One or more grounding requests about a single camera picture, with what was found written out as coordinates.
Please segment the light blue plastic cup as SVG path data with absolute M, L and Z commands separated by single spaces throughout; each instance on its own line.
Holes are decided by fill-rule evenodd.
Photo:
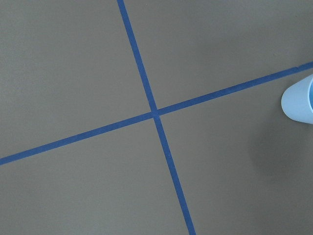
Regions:
M 313 75 L 287 88 L 281 99 L 282 110 L 294 121 L 313 123 Z

